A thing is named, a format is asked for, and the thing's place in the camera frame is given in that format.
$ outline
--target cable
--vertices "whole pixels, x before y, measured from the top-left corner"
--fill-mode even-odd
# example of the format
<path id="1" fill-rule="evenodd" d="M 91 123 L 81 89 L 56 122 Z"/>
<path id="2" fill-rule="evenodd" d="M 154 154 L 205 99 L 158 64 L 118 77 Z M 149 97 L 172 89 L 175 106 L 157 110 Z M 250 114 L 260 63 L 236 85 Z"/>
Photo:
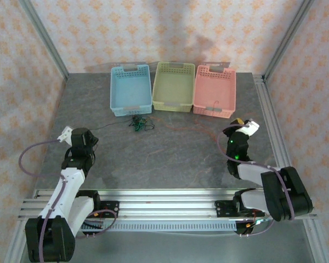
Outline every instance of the cable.
<path id="1" fill-rule="evenodd" d="M 240 124 L 232 124 L 232 125 L 229 125 L 228 127 L 226 127 L 226 129 L 231 128 L 231 127 L 248 127 L 248 126 L 247 125 L 240 125 Z M 222 136 L 222 134 L 224 134 L 224 133 L 222 132 L 222 133 L 219 133 L 218 134 L 218 137 L 217 137 L 217 146 L 218 146 L 220 152 L 224 155 L 225 158 L 227 158 L 228 160 L 237 162 L 237 163 L 249 164 L 249 165 L 256 165 L 256 166 L 259 166 L 259 167 L 262 167 L 262 168 L 267 168 L 267 169 L 273 171 L 276 174 L 276 176 L 279 179 L 279 182 L 281 184 L 281 187 L 284 190 L 286 201 L 287 201 L 287 204 L 288 204 L 289 209 L 290 209 L 290 215 L 291 215 L 290 220 L 294 220 L 295 219 L 294 208 L 292 206 L 290 195 L 288 193 L 288 190 L 286 188 L 286 185 L 285 185 L 285 183 L 283 181 L 283 178 L 281 177 L 280 173 L 275 168 L 273 168 L 273 167 L 271 167 L 269 165 L 263 165 L 263 164 L 259 164 L 259 163 L 256 163 L 256 162 L 244 162 L 244 161 L 233 159 L 233 158 L 229 157 L 228 155 L 226 155 L 226 153 L 223 151 L 223 149 L 221 148 L 221 146 L 219 144 L 219 139 Z"/>
<path id="2" fill-rule="evenodd" d="M 138 115 L 133 116 L 132 122 L 129 126 L 133 126 L 134 130 L 136 132 L 139 132 L 142 129 L 144 129 L 145 131 L 148 131 L 148 130 L 153 130 L 155 128 L 155 125 L 152 122 L 152 120 L 150 119 L 150 117 L 142 117 L 142 116 L 138 116 Z"/>
<path id="3" fill-rule="evenodd" d="M 126 121 L 124 121 L 124 122 L 130 122 L 132 119 L 133 119 L 133 118 L 128 119 L 128 120 L 126 120 Z M 124 123 L 124 122 L 113 122 L 113 123 L 110 123 L 110 124 L 106 124 L 105 126 L 102 126 L 102 127 L 99 127 L 99 128 L 94 128 L 94 129 L 89 129 L 89 130 L 99 130 L 99 129 L 103 129 L 103 128 L 107 127 L 107 126 L 110 126 L 110 125 L 119 124 L 119 123 Z"/>
<path id="4" fill-rule="evenodd" d="M 113 222 L 107 227 L 107 228 L 105 228 L 104 230 L 102 230 L 102 231 L 100 231 L 100 232 L 98 232 L 98 233 L 94 233 L 93 234 L 93 237 L 95 237 L 95 236 L 98 236 L 98 235 L 100 235 L 100 234 L 103 234 L 103 233 L 105 233 L 107 230 L 109 230 L 113 225 L 114 225 L 114 223 L 116 222 L 116 219 L 117 219 L 117 214 L 116 214 L 116 212 L 114 212 L 114 211 L 112 211 L 112 210 L 110 210 L 110 209 L 102 209 L 102 210 L 98 210 L 98 211 L 93 211 L 93 212 L 91 212 L 89 215 L 87 215 L 87 217 L 88 216 L 91 216 L 91 215 L 94 215 L 94 214 L 96 214 L 96 213 L 103 213 L 103 212 L 108 212 L 108 213 L 111 213 L 111 214 L 113 214 L 114 215 L 114 220 L 113 220 Z M 82 239 L 82 238 L 88 238 L 89 237 L 89 235 L 86 235 L 86 236 L 78 236 L 78 237 L 76 237 L 76 239 Z"/>
<path id="5" fill-rule="evenodd" d="M 246 235 L 241 235 L 241 236 L 249 237 L 249 236 L 257 236 L 259 234 L 266 233 L 272 227 L 273 224 L 274 224 L 274 220 L 272 219 L 270 224 L 265 228 L 265 230 L 262 230 L 261 232 L 258 232 L 258 233 L 246 234 Z"/>
<path id="6" fill-rule="evenodd" d="M 44 219 L 44 222 L 43 222 L 43 226 L 42 226 L 42 230 L 40 232 L 40 238 L 39 238 L 39 261 L 41 263 L 44 263 L 44 255 L 43 255 L 43 241 L 44 241 L 44 233 L 45 233 L 45 229 L 46 229 L 46 225 L 48 223 L 48 220 L 49 220 L 49 217 L 51 215 L 51 213 L 55 210 L 55 207 L 59 201 L 59 199 L 61 198 L 64 190 L 65 190 L 65 187 L 66 187 L 66 179 L 64 178 L 63 175 L 61 175 L 63 181 L 62 181 L 62 187 L 61 187 L 61 190 L 59 192 L 59 194 L 57 195 L 54 203 L 52 204 L 51 208 L 49 209 L 49 212 L 46 214 L 46 217 Z"/>
<path id="7" fill-rule="evenodd" d="M 49 176 L 49 175 L 59 175 L 61 178 L 62 178 L 62 187 L 61 187 L 61 190 L 59 192 L 59 194 L 57 195 L 54 203 L 52 204 L 51 208 L 49 209 L 48 213 L 46 214 L 46 217 L 43 221 L 43 226 L 42 226 L 42 230 L 40 232 L 40 237 L 39 237 L 39 261 L 44 263 L 44 256 L 43 256 L 43 241 L 44 241 L 44 233 L 45 233 L 45 229 L 46 229 L 46 225 L 48 223 L 48 219 L 51 215 L 51 213 L 54 211 L 54 208 L 56 207 L 59 199 L 61 198 L 65 188 L 66 188 L 66 179 L 65 177 L 62 175 L 62 174 L 34 174 L 34 173 L 31 173 L 30 171 L 27 171 L 23 165 L 22 165 L 22 158 L 23 158 L 23 155 L 30 149 L 32 149 L 33 147 L 35 146 L 39 146 L 39 145 L 43 145 L 43 144 L 49 144 L 49 143 L 54 143 L 54 142 L 59 142 L 59 140 L 49 140 L 49 141 L 43 141 L 43 142 L 38 142 L 37 144 L 33 144 L 27 148 L 25 148 L 20 157 L 18 158 L 18 166 L 20 167 L 20 169 L 27 175 L 30 175 L 30 176 L 33 176 L 33 177 L 44 177 L 44 176 Z"/>
<path id="8" fill-rule="evenodd" d="M 253 223 L 256 224 L 256 209 L 253 210 Z"/>
<path id="9" fill-rule="evenodd" d="M 195 132 L 206 133 L 206 134 L 208 134 L 208 135 L 211 137 L 211 139 L 212 139 L 213 141 L 216 141 L 216 138 L 217 138 L 217 136 L 216 136 L 215 133 L 210 132 L 209 130 L 205 130 L 204 128 L 202 128 L 202 129 L 189 128 L 189 127 L 175 128 L 175 127 L 172 127 L 172 126 L 167 125 L 167 122 L 166 122 L 165 120 L 161 119 L 161 118 L 157 118 L 157 117 L 151 116 L 151 119 L 154 119 L 154 120 L 159 121 L 159 122 L 163 122 L 164 126 L 165 126 L 166 128 L 168 128 L 168 129 L 171 129 L 171 130 L 176 130 L 176 131 L 192 130 L 192 131 L 195 131 Z"/>
<path id="10" fill-rule="evenodd" d="M 38 142 L 37 144 L 32 144 L 31 146 L 25 148 L 20 157 L 18 158 L 18 166 L 20 167 L 20 169 L 27 175 L 30 175 L 30 176 L 33 176 L 33 177 L 45 177 L 45 176 L 52 176 L 52 175 L 56 175 L 57 173 L 52 173 L 52 174 L 34 174 L 34 173 L 31 173 L 30 171 L 27 171 L 23 165 L 22 165 L 22 158 L 23 158 L 23 155 L 29 151 L 30 149 L 32 149 L 33 147 L 35 146 L 39 146 L 39 145 L 43 145 L 43 144 L 52 144 L 54 142 L 60 142 L 59 140 L 50 140 L 50 141 L 43 141 L 43 142 Z"/>

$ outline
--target patterned wallpaper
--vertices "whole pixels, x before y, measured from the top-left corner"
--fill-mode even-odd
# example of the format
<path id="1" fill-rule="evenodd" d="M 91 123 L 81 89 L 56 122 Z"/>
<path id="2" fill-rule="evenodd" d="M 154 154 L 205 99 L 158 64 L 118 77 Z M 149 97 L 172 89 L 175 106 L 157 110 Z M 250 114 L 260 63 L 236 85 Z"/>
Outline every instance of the patterned wallpaper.
<path id="1" fill-rule="evenodd" d="M 33 0 L 72 72 L 110 62 L 224 61 L 264 73 L 302 0 Z"/>
<path id="2" fill-rule="evenodd" d="M 22 199 L 35 180 L 18 167 L 22 150 L 48 138 L 63 78 L 17 0 L 0 1 L 0 263 Z M 38 172 L 44 148 L 24 165 Z"/>
<path id="3" fill-rule="evenodd" d="M 268 84 L 329 246 L 329 0 L 315 0 Z"/>

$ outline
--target pink basket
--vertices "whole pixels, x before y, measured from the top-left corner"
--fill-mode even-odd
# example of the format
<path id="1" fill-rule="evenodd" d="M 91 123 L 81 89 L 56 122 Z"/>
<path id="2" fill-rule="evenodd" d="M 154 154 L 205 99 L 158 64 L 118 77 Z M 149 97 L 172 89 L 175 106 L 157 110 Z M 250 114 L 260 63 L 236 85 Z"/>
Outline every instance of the pink basket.
<path id="1" fill-rule="evenodd" d="M 200 65 L 195 79 L 194 113 L 230 118 L 235 111 L 236 76 L 230 68 Z"/>

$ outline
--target white bracket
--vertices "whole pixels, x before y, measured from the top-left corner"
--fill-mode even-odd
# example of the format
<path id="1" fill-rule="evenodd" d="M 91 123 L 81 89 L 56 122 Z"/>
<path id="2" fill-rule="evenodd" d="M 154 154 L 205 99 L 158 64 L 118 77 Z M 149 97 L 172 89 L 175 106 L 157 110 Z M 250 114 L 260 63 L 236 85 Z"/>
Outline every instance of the white bracket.
<path id="1" fill-rule="evenodd" d="M 61 135 L 57 138 L 60 142 L 65 141 L 70 146 L 72 146 L 71 135 L 72 135 L 73 128 L 66 126 L 65 129 L 62 131 Z"/>
<path id="2" fill-rule="evenodd" d="M 252 119 L 248 121 L 248 123 L 245 124 L 248 127 L 242 127 L 237 132 L 245 133 L 248 136 L 252 136 L 255 132 L 257 132 L 259 125 L 254 122 Z"/>

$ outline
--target yellow basket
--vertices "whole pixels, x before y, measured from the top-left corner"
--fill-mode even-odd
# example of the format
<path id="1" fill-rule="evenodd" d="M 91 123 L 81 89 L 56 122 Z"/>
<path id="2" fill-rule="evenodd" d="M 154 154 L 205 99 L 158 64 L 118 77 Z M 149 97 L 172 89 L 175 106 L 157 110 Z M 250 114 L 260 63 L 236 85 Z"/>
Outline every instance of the yellow basket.
<path id="1" fill-rule="evenodd" d="M 195 65 L 159 62 L 152 103 L 155 110 L 190 112 L 194 102 Z"/>

